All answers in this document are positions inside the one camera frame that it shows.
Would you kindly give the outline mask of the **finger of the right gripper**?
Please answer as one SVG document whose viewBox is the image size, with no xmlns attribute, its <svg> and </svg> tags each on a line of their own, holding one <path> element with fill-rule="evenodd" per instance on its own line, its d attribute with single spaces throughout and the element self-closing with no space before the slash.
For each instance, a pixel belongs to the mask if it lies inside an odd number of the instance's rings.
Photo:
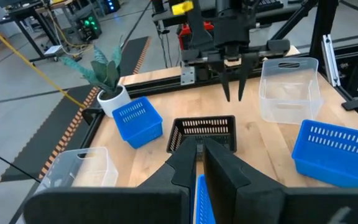
<svg viewBox="0 0 358 224">
<path fill-rule="evenodd" d="M 238 99 L 242 100 L 244 88 L 246 81 L 250 73 L 252 73 L 254 67 L 259 62 L 258 53 L 248 53 L 241 55 L 241 67 L 239 72 L 239 90 L 238 90 Z"/>
<path fill-rule="evenodd" d="M 226 99 L 230 102 L 229 80 L 226 75 L 224 59 L 220 53 L 209 54 L 209 67 L 218 74 Z"/>
</svg>

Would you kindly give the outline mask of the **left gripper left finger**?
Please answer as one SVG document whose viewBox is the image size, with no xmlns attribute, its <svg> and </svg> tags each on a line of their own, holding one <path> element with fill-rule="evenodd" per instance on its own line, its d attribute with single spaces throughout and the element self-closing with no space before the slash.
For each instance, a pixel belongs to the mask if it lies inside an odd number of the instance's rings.
<svg viewBox="0 0 358 224">
<path fill-rule="evenodd" d="M 195 138 L 187 138 L 137 187 L 48 189 L 24 205 L 26 224 L 191 224 L 196 187 Z"/>
</svg>

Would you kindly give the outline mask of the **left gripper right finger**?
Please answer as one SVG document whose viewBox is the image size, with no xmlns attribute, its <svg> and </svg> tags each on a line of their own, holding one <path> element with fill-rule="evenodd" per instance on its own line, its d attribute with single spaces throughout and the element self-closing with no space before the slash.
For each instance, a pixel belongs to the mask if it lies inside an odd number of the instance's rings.
<svg viewBox="0 0 358 224">
<path fill-rule="evenodd" d="M 358 224 L 358 188 L 287 187 L 204 139 L 216 224 Z"/>
</svg>

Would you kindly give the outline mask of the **blue slotted plastic basket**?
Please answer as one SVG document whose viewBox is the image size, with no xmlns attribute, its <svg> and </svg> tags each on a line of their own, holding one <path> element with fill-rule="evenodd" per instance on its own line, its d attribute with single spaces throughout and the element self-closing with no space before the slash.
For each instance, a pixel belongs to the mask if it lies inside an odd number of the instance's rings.
<svg viewBox="0 0 358 224">
<path fill-rule="evenodd" d="M 145 96 L 114 110 L 112 116 L 122 139 L 134 149 L 163 134 L 163 119 Z"/>
<path fill-rule="evenodd" d="M 216 224 L 204 174 L 198 176 L 195 224 Z"/>
<path fill-rule="evenodd" d="M 292 152 L 298 173 L 338 187 L 358 187 L 358 130 L 304 120 Z"/>
</svg>

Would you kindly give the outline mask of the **clear plastic bin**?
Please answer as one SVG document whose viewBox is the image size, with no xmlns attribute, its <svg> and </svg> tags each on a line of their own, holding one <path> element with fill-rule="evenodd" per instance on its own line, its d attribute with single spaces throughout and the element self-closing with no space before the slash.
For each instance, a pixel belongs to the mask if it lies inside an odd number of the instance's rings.
<svg viewBox="0 0 358 224">
<path fill-rule="evenodd" d="M 118 176 L 105 147 L 75 149 L 56 157 L 36 192 L 55 187 L 114 187 Z"/>
<path fill-rule="evenodd" d="M 278 58 L 263 62 L 260 114 L 273 123 L 301 124 L 315 119 L 323 105 L 315 58 Z"/>
</svg>

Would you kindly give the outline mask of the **black slotted plastic basket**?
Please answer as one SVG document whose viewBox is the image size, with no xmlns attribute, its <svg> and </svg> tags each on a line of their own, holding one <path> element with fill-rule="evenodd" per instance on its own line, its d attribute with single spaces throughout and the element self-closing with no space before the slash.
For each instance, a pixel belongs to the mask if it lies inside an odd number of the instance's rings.
<svg viewBox="0 0 358 224">
<path fill-rule="evenodd" d="M 195 138 L 197 156 L 203 155 L 204 138 L 211 138 L 231 152 L 237 151 L 234 115 L 176 118 L 173 121 L 167 152 L 173 154 L 187 138 Z"/>
</svg>

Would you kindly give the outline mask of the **black keyboard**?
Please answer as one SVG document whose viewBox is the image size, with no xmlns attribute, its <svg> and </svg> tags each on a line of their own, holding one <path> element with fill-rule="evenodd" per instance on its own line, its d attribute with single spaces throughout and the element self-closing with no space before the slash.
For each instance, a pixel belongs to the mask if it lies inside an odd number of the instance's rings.
<svg viewBox="0 0 358 224">
<path fill-rule="evenodd" d="M 281 0 L 260 0 L 256 12 L 267 12 L 275 9 L 281 9 L 284 7 L 284 4 Z"/>
</svg>

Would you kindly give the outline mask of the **yellow tool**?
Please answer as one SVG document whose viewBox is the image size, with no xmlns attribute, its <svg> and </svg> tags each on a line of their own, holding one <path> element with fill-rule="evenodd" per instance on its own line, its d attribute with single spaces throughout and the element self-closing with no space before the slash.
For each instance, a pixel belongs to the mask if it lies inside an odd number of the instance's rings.
<svg viewBox="0 0 358 224">
<path fill-rule="evenodd" d="M 185 0 L 183 2 L 179 2 L 171 7 L 173 15 L 185 14 L 191 11 L 193 8 L 194 8 L 194 4 L 192 0 Z"/>
</svg>

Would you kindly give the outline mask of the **black orange-striped floor mat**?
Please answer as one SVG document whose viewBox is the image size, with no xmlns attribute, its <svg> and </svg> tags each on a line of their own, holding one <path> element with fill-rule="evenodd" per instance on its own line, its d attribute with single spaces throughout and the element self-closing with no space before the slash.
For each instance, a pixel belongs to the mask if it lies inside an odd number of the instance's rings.
<svg viewBox="0 0 358 224">
<path fill-rule="evenodd" d="M 149 36 L 128 41 L 122 53 L 122 76 L 139 72 L 150 42 Z M 83 85 L 69 89 L 68 93 L 85 106 L 98 108 L 96 97 L 99 91 L 92 85 Z M 12 164 L 31 177 L 42 179 L 59 153 L 81 146 L 89 129 L 89 124 L 83 121 L 82 111 L 78 105 L 63 97 Z M 31 177 L 9 166 L 1 175 L 0 182 L 26 180 Z"/>
</svg>

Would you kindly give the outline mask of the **black device blue lights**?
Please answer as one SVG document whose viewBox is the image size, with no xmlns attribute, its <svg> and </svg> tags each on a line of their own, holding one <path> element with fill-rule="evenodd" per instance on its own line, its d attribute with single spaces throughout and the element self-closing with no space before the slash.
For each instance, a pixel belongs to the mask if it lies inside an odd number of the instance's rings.
<svg viewBox="0 0 358 224">
<path fill-rule="evenodd" d="M 119 2 L 119 0 L 103 0 L 103 3 L 105 3 L 106 14 L 116 12 L 121 8 L 121 3 Z"/>
</svg>

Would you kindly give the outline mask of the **computer tower green lights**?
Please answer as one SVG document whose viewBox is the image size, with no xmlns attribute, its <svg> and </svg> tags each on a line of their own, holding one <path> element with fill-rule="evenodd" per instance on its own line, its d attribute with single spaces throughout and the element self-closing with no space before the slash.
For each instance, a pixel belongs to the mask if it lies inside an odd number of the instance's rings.
<svg viewBox="0 0 358 224">
<path fill-rule="evenodd" d="M 102 34 L 100 24 L 93 12 L 80 17 L 77 20 L 77 24 L 78 30 L 81 34 L 81 39 L 84 42 L 90 42 L 91 40 L 98 39 Z"/>
</svg>

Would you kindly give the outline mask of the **white floor paper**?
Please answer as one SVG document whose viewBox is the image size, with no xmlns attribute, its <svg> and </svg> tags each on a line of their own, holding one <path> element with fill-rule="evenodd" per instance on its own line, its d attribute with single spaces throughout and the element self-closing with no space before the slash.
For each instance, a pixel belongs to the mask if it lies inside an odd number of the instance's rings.
<svg viewBox="0 0 358 224">
<path fill-rule="evenodd" d="M 53 45 L 49 47 L 45 52 L 44 55 L 53 55 L 59 52 L 62 49 L 62 45 Z"/>
</svg>

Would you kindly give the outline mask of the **black wheeled workbench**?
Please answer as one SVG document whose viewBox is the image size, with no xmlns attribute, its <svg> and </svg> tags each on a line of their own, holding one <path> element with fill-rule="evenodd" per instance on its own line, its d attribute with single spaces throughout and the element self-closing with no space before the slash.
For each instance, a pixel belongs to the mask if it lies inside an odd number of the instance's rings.
<svg viewBox="0 0 358 224">
<path fill-rule="evenodd" d="M 46 59 L 52 59 L 54 62 L 57 62 L 58 55 L 56 53 L 46 54 L 43 52 L 42 49 L 35 43 L 35 40 L 30 36 L 29 32 L 21 24 L 22 21 L 33 17 L 40 24 L 41 29 L 46 34 L 49 41 L 51 41 L 53 45 L 58 45 L 57 35 L 52 32 L 52 29 L 46 22 L 45 17 L 36 11 L 36 9 L 43 6 L 41 0 L 0 0 L 0 6 L 2 7 L 14 6 L 15 4 L 17 7 L 7 10 L 6 15 L 0 18 L 0 25 L 14 22 L 18 26 L 28 43 L 39 55 L 37 58 L 30 59 L 29 61 L 31 63 Z"/>
</svg>

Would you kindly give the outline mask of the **silver corner bracket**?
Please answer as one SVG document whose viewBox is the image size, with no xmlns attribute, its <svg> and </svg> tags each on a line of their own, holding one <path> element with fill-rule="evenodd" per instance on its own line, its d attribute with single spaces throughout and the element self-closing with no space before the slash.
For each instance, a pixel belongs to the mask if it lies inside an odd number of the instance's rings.
<svg viewBox="0 0 358 224">
<path fill-rule="evenodd" d="M 195 83 L 195 68 L 194 67 L 182 67 L 180 75 L 181 85 L 191 85 Z"/>
</svg>

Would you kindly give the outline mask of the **black aluminium table frame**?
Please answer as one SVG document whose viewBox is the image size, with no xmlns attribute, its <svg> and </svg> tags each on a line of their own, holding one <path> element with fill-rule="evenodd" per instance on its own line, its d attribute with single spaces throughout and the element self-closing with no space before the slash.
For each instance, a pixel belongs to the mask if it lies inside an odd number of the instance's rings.
<svg viewBox="0 0 358 224">
<path fill-rule="evenodd" d="M 337 4 L 336 0 L 319 0 L 322 6 L 318 6 L 316 19 L 314 22 L 313 36 L 311 41 L 310 51 L 304 54 L 295 54 L 290 57 L 307 57 L 311 56 L 323 61 L 322 39 L 323 35 L 327 34 L 333 24 L 334 15 L 336 13 Z M 343 46 L 334 49 L 336 54 L 336 63 L 356 63 L 358 62 L 358 44 Z M 140 96 L 151 96 L 162 93 L 170 93 L 173 91 L 187 90 L 190 88 L 199 88 L 209 85 L 216 85 L 220 83 L 219 78 L 213 75 L 206 80 L 196 81 L 194 84 L 182 85 L 179 83 L 180 77 L 166 77 L 158 80 L 151 80 L 141 83 L 133 83 L 127 86 L 129 96 L 131 98 L 138 98 Z M 95 137 L 99 126 L 104 118 L 104 111 L 100 108 L 85 109 L 83 112 L 84 120 L 89 125 L 88 132 L 86 133 L 81 148 L 90 147 L 93 138 Z"/>
</svg>

